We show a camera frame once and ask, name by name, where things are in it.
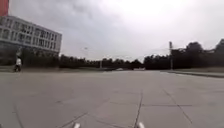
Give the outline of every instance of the pavement joint line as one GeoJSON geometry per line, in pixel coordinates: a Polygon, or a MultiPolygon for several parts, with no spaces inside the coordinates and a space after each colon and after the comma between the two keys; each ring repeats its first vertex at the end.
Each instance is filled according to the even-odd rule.
{"type": "Polygon", "coordinates": [[[109,102],[111,104],[116,104],[116,105],[138,105],[138,104],[135,104],[135,103],[118,103],[118,102],[109,102]]]}
{"type": "Polygon", "coordinates": [[[64,128],[65,126],[68,126],[69,124],[73,123],[74,121],[78,120],[79,118],[81,118],[81,117],[83,117],[83,116],[85,116],[85,115],[87,115],[87,112],[86,112],[86,113],[83,113],[82,115],[76,117],[76,118],[73,119],[73,120],[68,121],[67,123],[63,124],[62,126],[60,126],[60,127],[58,127],[58,128],[64,128]]]}
{"type": "MultiPolygon", "coordinates": [[[[157,105],[157,104],[142,104],[142,107],[151,107],[151,106],[155,106],[155,107],[178,107],[177,105],[157,105]]],[[[181,107],[193,107],[193,105],[179,105],[181,107]]]]}
{"type": "Polygon", "coordinates": [[[17,109],[16,104],[13,105],[13,109],[14,109],[14,113],[16,115],[16,119],[18,120],[19,126],[21,128],[25,128],[24,125],[23,125],[23,123],[22,123],[22,121],[21,121],[21,119],[20,119],[20,116],[19,116],[19,113],[18,113],[18,109],[17,109]]]}
{"type": "MultiPolygon", "coordinates": [[[[106,102],[108,102],[109,100],[110,100],[110,98],[106,99],[101,105],[99,105],[99,106],[96,107],[95,109],[99,108],[100,106],[102,106],[103,104],[105,104],[106,102]]],[[[58,128],[64,128],[65,126],[67,126],[67,125],[73,123],[74,121],[76,121],[76,120],[82,118],[83,116],[89,115],[88,113],[89,113],[89,112],[85,112],[85,113],[83,113],[82,115],[78,116],[77,118],[68,121],[67,123],[63,124],[62,126],[60,126],[60,127],[58,127],[58,128]]]]}
{"type": "Polygon", "coordinates": [[[105,125],[112,126],[112,127],[115,127],[115,128],[125,128],[125,127],[122,127],[122,126],[118,126],[116,124],[111,124],[111,123],[108,123],[108,122],[101,121],[97,117],[95,117],[93,115],[90,115],[90,114],[87,114],[87,116],[92,117],[95,121],[97,121],[98,123],[101,123],[101,124],[105,124],[105,125]]]}
{"type": "Polygon", "coordinates": [[[137,128],[137,125],[138,125],[138,119],[139,119],[139,115],[140,115],[140,111],[141,111],[142,100],[143,100],[143,91],[141,91],[141,100],[140,100],[140,103],[139,103],[138,114],[137,114],[137,117],[136,117],[136,120],[135,120],[134,128],[137,128]]]}
{"type": "Polygon", "coordinates": [[[174,100],[174,98],[163,88],[161,87],[162,90],[167,94],[167,96],[169,96],[173,102],[177,105],[177,107],[182,111],[182,113],[184,114],[184,116],[188,119],[188,121],[193,125],[192,120],[190,119],[190,117],[184,112],[184,110],[182,109],[182,107],[180,105],[177,104],[176,100],[174,100]]]}

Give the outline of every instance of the tree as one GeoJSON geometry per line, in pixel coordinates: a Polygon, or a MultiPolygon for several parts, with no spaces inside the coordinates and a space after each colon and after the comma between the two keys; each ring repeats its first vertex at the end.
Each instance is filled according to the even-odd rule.
{"type": "Polygon", "coordinates": [[[221,39],[215,48],[215,63],[218,66],[224,66],[224,39],[221,39]]]}
{"type": "Polygon", "coordinates": [[[187,60],[190,68],[200,67],[202,60],[200,55],[203,52],[201,44],[198,42],[189,43],[186,47],[187,60]]]}
{"type": "Polygon", "coordinates": [[[135,69],[135,68],[141,68],[142,67],[142,63],[139,60],[134,60],[131,62],[131,69],[135,69]]]}

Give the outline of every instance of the gray sky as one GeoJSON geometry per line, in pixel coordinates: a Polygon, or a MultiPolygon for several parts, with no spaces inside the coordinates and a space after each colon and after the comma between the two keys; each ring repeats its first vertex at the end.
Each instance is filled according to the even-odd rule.
{"type": "Polygon", "coordinates": [[[223,0],[10,0],[11,15],[63,34],[61,53],[91,59],[166,54],[169,41],[213,48],[224,37],[223,7],[223,0]]]}

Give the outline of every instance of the white building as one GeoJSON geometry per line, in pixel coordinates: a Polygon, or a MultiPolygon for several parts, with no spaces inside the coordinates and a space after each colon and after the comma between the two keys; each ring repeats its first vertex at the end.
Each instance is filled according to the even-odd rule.
{"type": "Polygon", "coordinates": [[[0,45],[17,45],[59,54],[62,35],[14,16],[0,16],[0,45]]]}

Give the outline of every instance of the road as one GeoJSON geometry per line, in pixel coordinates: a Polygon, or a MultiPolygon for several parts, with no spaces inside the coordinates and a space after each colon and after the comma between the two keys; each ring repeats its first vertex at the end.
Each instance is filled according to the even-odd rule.
{"type": "Polygon", "coordinates": [[[133,128],[139,115],[146,128],[222,128],[223,97],[224,79],[164,72],[0,73],[0,124],[133,128]]]}

